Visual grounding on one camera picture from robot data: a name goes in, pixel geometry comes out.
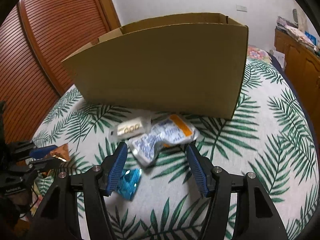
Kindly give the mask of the small white cake pack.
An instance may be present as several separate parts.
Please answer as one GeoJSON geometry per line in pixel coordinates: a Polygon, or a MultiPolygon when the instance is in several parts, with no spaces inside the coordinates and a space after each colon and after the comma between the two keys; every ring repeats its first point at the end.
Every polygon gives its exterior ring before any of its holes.
{"type": "Polygon", "coordinates": [[[112,127],[109,131],[109,140],[111,142],[118,142],[130,139],[140,134],[149,133],[150,129],[151,118],[149,116],[139,116],[112,127]]]}

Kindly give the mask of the blue foil snack pack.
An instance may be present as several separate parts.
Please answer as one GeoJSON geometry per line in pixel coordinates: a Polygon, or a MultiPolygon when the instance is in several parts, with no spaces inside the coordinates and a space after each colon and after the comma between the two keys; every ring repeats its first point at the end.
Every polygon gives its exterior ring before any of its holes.
{"type": "Polygon", "coordinates": [[[142,170],[140,168],[123,169],[116,187],[116,193],[120,194],[125,200],[132,201],[140,184],[141,175],[142,170]]]}

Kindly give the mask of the wooden sideboard cabinet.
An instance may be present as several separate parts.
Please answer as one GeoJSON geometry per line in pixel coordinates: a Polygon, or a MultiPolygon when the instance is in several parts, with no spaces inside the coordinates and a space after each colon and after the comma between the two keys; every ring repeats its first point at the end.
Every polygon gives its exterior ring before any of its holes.
{"type": "Polygon", "coordinates": [[[313,122],[319,122],[319,57],[276,29],[274,46],[285,54],[285,74],[313,122]]]}

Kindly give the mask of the brown cardboard box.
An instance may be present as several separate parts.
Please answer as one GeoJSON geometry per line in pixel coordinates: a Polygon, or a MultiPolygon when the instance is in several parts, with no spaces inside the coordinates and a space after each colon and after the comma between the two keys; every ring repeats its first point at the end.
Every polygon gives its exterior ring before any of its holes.
{"type": "Polygon", "coordinates": [[[106,33],[62,61],[84,99],[231,119],[249,28],[221,13],[147,18],[106,33]]]}

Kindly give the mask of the brown foil snack pack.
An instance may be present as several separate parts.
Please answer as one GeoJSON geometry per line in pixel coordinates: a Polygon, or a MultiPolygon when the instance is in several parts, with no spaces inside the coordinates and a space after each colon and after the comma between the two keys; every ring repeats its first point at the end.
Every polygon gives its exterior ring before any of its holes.
{"type": "Polygon", "coordinates": [[[45,160],[49,160],[49,168],[47,171],[43,172],[43,177],[52,176],[54,171],[59,169],[59,167],[71,160],[69,155],[68,144],[63,144],[52,151],[50,151],[45,157],[45,160]]]}

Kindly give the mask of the folded floral cloth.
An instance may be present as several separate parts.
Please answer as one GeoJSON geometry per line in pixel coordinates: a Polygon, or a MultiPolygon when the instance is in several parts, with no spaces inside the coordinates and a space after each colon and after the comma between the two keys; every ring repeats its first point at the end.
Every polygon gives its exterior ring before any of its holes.
{"type": "Polygon", "coordinates": [[[308,32],[302,32],[299,29],[285,25],[287,33],[298,43],[308,48],[310,51],[317,51],[316,38],[308,32]]]}

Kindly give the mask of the floral bed sheet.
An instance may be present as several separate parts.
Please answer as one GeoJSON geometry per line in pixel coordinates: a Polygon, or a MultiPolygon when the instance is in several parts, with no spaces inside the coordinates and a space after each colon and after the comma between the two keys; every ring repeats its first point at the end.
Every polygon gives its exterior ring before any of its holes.
{"type": "Polygon", "coordinates": [[[282,70],[279,61],[273,55],[266,52],[265,50],[259,49],[253,46],[248,46],[247,48],[247,59],[253,60],[254,62],[257,62],[257,63],[262,63],[264,65],[263,66],[264,72],[266,72],[265,68],[271,67],[271,71],[272,71],[271,77],[266,77],[266,79],[271,80],[271,82],[280,83],[282,85],[285,84],[290,88],[291,92],[296,97],[297,105],[301,108],[301,112],[306,118],[306,122],[308,124],[308,127],[310,128],[310,132],[316,146],[317,155],[319,155],[319,140],[317,139],[314,125],[311,121],[309,114],[307,113],[307,110],[303,106],[301,98],[299,97],[295,87],[293,86],[292,82],[289,80],[287,75],[284,73],[284,71],[282,70]]]}

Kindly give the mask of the white wall switch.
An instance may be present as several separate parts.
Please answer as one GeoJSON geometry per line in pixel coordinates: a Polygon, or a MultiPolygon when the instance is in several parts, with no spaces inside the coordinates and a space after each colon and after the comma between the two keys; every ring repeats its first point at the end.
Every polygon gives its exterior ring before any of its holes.
{"type": "Polygon", "coordinates": [[[247,12],[247,7],[243,5],[236,5],[236,11],[247,12]]]}

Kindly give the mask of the wooden louvered wardrobe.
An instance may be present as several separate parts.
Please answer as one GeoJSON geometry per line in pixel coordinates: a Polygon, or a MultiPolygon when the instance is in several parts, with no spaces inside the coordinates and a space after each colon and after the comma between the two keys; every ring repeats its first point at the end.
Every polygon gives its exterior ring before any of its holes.
{"type": "Polygon", "coordinates": [[[1,25],[6,142],[29,140],[72,86],[62,60],[120,25],[112,0],[19,0],[1,25]]]}

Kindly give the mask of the silver orange label pack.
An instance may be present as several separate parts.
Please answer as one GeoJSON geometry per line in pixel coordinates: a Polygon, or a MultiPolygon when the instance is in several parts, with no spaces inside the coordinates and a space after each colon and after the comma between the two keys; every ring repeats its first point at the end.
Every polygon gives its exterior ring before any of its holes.
{"type": "Polygon", "coordinates": [[[153,164],[161,150],[195,141],[199,130],[177,114],[172,114],[151,125],[148,133],[133,137],[128,146],[144,167],[153,164]]]}

